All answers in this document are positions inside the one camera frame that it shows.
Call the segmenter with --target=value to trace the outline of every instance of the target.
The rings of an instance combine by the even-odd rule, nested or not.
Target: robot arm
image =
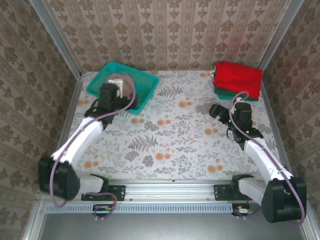
[[[50,192],[50,175],[54,163],[58,160],[61,153],[65,151],[66,146],[69,145],[68,150],[65,151],[64,155],[59,159],[54,171],[54,195],[69,201],[74,199],[78,194],[109,192],[109,181],[107,178],[93,174],[79,178],[73,168],[73,166],[77,165],[87,148],[106,127],[112,123],[114,115],[104,117],[97,121],[93,120],[122,109],[130,103],[127,97],[119,96],[119,87],[113,83],[103,84],[99,94],[100,98],[94,101],[90,109],[86,111],[80,126],[68,141],[54,152],[51,157],[42,157],[38,162],[39,187],[41,191]],[[134,109],[137,105],[138,98],[136,96],[133,104],[129,108]]]
[[[227,108],[213,104],[209,114],[213,118],[219,116],[219,121],[226,124],[228,130],[232,131],[234,141],[252,158],[265,182],[264,184],[256,181],[249,174],[233,176],[229,188],[233,197],[237,198],[245,195],[253,199],[261,206],[266,220],[270,223],[301,219],[301,209],[297,199],[283,175],[289,179],[298,194],[305,212],[307,204],[306,183],[302,178],[294,177],[282,166],[269,150],[263,135],[258,129],[252,127],[250,104],[245,102],[236,103],[232,118],[236,125],[253,140],[247,138],[235,128],[230,120]]]

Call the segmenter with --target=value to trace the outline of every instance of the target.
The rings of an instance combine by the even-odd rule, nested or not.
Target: floral tablecloth
[[[82,75],[70,136],[95,100],[86,87],[97,73]],[[117,115],[84,153],[75,167],[78,174],[114,179],[229,180],[249,173],[262,178],[254,161],[227,138],[227,127],[209,116],[212,104],[228,107],[230,101],[218,99],[206,71],[150,73],[159,77],[159,85],[142,113]],[[254,127],[279,158],[262,97],[251,107]]]

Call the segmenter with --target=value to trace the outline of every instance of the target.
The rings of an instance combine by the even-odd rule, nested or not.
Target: teal basket
[[[111,61],[94,77],[86,88],[86,92],[99,98],[98,92],[100,91],[101,86],[106,83],[107,79],[114,73],[122,75],[128,74],[132,78],[138,95],[138,105],[136,109],[130,109],[128,112],[139,115],[156,90],[159,78],[132,67]]]

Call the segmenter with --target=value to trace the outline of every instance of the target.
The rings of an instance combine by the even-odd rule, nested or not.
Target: folded cloth
[[[217,62],[215,67],[215,86],[236,93],[247,91],[251,98],[259,98],[262,70],[227,61]]]

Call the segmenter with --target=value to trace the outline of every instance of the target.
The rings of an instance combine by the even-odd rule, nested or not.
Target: wall
[[[41,155],[55,150],[75,79],[28,1],[0,4],[0,239],[28,222]]]
[[[305,0],[263,73],[295,174],[320,223],[320,1]]]
[[[44,0],[82,71],[255,66],[289,0]]]

